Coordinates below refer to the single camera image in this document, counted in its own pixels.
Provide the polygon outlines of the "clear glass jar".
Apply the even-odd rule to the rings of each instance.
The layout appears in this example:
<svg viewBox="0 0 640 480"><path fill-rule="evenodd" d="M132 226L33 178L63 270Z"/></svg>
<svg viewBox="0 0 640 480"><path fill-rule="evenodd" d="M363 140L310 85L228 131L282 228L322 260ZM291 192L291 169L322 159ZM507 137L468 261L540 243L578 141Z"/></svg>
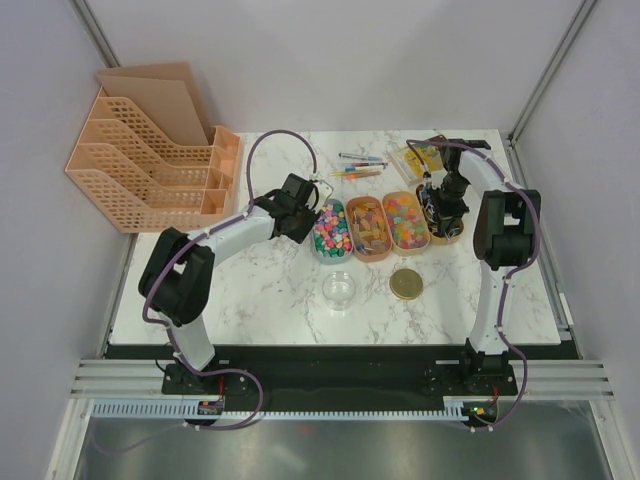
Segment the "clear glass jar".
<svg viewBox="0 0 640 480"><path fill-rule="evenodd" d="M331 310L344 311L355 298L356 283L349 273L335 271L325 277L321 290L324 300Z"/></svg>

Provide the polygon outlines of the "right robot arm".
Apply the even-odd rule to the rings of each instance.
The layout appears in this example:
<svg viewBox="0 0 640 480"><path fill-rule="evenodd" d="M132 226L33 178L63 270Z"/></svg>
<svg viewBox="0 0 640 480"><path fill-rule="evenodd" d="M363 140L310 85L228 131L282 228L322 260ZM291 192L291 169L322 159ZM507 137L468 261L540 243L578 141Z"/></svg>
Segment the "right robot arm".
<svg viewBox="0 0 640 480"><path fill-rule="evenodd" d="M473 251L481 267L481 287L475 321L466 343L458 381L477 394L494 378L510 375L507 338L512 290L520 274L537 260L540 250L541 196L511 181L489 156L484 141L438 142L446 174L432 190L434 220L441 231L457 226L469 212L468 188L480 198L473 233Z"/></svg>

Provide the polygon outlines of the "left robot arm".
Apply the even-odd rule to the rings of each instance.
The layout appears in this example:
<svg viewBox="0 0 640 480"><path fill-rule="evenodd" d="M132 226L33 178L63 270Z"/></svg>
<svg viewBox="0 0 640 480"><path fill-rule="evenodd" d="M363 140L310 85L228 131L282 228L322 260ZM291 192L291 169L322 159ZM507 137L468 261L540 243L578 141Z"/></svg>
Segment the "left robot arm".
<svg viewBox="0 0 640 480"><path fill-rule="evenodd" d="M175 356L187 367L185 382L196 392L211 392L220 378L203 319L214 269L277 237L302 243L332 193L325 181L291 174L282 187L253 198L244 210L211 227L161 232L138 284L142 317L166 330Z"/></svg>

